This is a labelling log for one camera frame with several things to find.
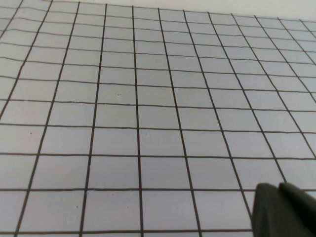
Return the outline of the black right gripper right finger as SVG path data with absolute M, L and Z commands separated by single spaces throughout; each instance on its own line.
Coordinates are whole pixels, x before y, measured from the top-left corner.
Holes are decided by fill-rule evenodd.
M 316 236 L 316 199 L 290 183 L 280 183 L 279 190 L 292 205 L 304 226 Z

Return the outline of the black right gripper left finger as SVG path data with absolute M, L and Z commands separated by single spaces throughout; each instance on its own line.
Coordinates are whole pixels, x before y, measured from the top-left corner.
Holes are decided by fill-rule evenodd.
M 304 226 L 277 187 L 256 187 L 251 225 L 255 237 L 303 237 Z

